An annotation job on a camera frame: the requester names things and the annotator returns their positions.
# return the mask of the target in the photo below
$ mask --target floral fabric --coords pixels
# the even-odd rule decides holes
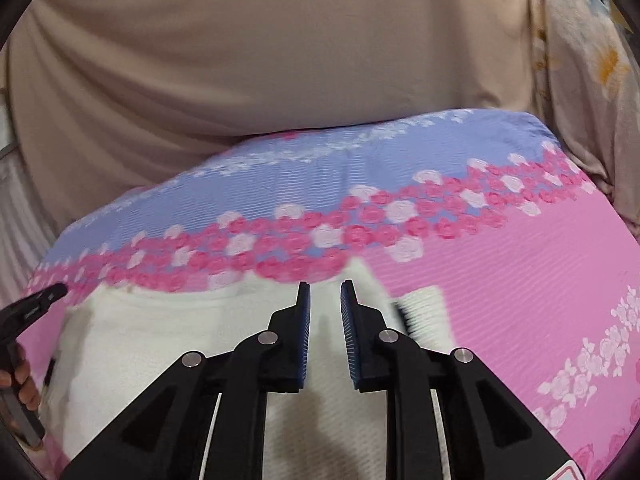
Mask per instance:
[[[530,0],[545,124],[640,235],[640,72],[600,0]]]

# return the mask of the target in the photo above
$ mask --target floral pattern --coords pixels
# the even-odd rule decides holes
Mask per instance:
[[[610,313],[616,323],[604,331],[604,337],[599,343],[583,338],[578,355],[574,359],[567,358],[556,376],[538,387],[538,393],[547,396],[552,402],[547,403],[546,408],[538,407],[533,413],[553,435],[559,433],[570,410],[580,405],[586,406],[597,393],[595,383],[602,378],[620,377],[623,373],[627,357],[631,354],[631,335],[640,332],[638,289],[628,287],[626,297],[620,298],[620,302]],[[633,373],[640,383],[640,360],[636,362]],[[605,457],[594,461],[592,444],[580,448],[574,454],[574,460],[587,474],[587,480],[598,479],[616,457],[639,420],[640,398],[631,406],[628,427],[620,429],[611,437]]]
[[[453,117],[462,120],[464,115]],[[578,190],[590,192],[587,176],[554,143],[543,141],[542,147],[541,162],[512,153],[504,166],[470,158],[463,176],[419,170],[413,184],[398,190],[356,184],[324,212],[283,203],[270,218],[248,219],[226,211],[195,233],[180,224],[165,229],[162,237],[140,231],[117,250],[103,245],[93,253],[83,251],[75,262],[68,258],[39,267],[29,290],[63,280],[78,295],[72,296],[74,301],[101,281],[167,292],[199,290],[239,279],[248,270],[279,282],[316,282],[336,275],[350,254],[369,246],[381,246],[394,261],[407,263],[423,256],[424,239],[430,236],[453,240],[477,235],[503,227],[508,208],[533,217],[541,214],[540,203],[576,200]],[[611,373],[622,373],[628,334],[636,329],[631,320],[638,322],[638,315],[622,306],[616,315],[624,324],[607,332],[593,363],[582,366],[579,374],[568,364],[549,383],[547,393],[554,399],[570,407],[578,399],[587,402],[595,392],[588,384],[594,374],[608,374],[612,363]],[[584,351],[591,356],[594,350],[585,343]],[[558,430],[564,421],[561,409],[551,415],[550,424]]]

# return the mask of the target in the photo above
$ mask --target yellow flower print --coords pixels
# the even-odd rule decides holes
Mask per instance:
[[[623,77],[631,70],[627,63],[620,61],[618,50],[608,45],[596,53],[596,81],[602,85],[607,99],[613,99],[620,90]]]

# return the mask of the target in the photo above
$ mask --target wrinkled fabric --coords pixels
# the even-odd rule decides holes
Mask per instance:
[[[534,111],[528,0],[34,0],[24,156],[62,229],[253,134]]]
[[[640,235],[640,71],[600,0],[531,0],[540,115]]]

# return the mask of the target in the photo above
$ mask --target black handle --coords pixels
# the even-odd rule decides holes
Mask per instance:
[[[0,348],[0,370],[4,370],[12,377],[11,387],[0,390],[0,399],[6,405],[11,418],[17,425],[20,436],[30,447],[37,448],[42,443],[45,430],[38,415],[27,409],[18,397],[21,384],[15,380],[15,369],[21,361],[15,341]]]

